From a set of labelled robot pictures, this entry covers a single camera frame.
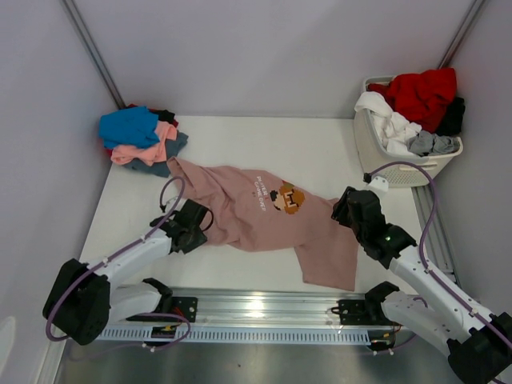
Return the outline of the dusty pink graphic t-shirt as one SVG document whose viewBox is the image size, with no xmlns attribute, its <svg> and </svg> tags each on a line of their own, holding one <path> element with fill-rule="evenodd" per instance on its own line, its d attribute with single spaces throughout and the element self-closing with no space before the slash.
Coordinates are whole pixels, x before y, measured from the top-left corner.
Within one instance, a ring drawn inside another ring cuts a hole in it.
<svg viewBox="0 0 512 384">
<path fill-rule="evenodd" d="M 184 198 L 213 213 L 211 245 L 248 252 L 294 249 L 305 283 L 352 291 L 359 244 L 332 219 L 335 200 L 312 194 L 264 170 L 167 163 L 185 181 Z"/>
</svg>

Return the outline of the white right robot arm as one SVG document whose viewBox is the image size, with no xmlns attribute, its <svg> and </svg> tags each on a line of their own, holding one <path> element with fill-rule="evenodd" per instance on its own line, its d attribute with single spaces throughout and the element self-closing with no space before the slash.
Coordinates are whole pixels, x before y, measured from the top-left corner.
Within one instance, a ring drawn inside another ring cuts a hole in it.
<svg viewBox="0 0 512 384">
<path fill-rule="evenodd" d="M 387 295 L 365 302 L 371 322 L 404 325 L 443 354 L 464 383 L 489 383 L 510 367 L 511 316 L 494 314 L 445 276 L 403 228 L 386 222 L 375 192 L 347 187 L 331 217 L 422 298 L 416 303 L 392 286 Z"/>
</svg>

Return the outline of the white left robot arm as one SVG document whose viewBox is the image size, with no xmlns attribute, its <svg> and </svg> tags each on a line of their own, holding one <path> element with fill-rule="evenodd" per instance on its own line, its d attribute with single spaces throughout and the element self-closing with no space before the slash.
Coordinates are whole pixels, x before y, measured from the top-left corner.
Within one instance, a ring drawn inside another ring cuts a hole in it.
<svg viewBox="0 0 512 384">
<path fill-rule="evenodd" d="M 173 312 L 173 291 L 156 278 L 125 286 L 124 282 L 152 262 L 172 253 L 188 254 L 207 242 L 204 218 L 212 211 L 192 200 L 174 204 L 154 219 L 147 231 L 111 256 L 96 262 L 71 259 L 60 268 L 42 310 L 46 336 L 59 329 L 81 346 L 92 343 L 111 323 L 124 320 L 184 322 Z"/>
</svg>

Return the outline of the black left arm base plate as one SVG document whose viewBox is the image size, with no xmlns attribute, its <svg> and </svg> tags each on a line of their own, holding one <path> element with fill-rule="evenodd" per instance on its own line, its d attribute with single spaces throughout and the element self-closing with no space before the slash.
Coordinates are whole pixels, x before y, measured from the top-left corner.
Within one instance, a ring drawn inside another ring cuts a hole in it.
<svg viewBox="0 0 512 384">
<path fill-rule="evenodd" d="M 159 314 L 177 314 L 193 323 L 196 320 L 198 310 L 198 299 L 191 296 L 173 296 L 164 298 L 155 309 Z"/>
</svg>

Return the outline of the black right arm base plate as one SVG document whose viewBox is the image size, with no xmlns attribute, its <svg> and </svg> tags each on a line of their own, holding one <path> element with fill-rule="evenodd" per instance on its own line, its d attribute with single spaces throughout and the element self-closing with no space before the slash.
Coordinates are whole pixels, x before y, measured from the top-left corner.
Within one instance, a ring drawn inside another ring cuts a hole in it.
<svg viewBox="0 0 512 384">
<path fill-rule="evenodd" d="M 337 302 L 340 323 L 347 326 L 397 326 L 384 315 L 382 306 L 377 302 L 364 299 L 342 299 Z"/>
</svg>

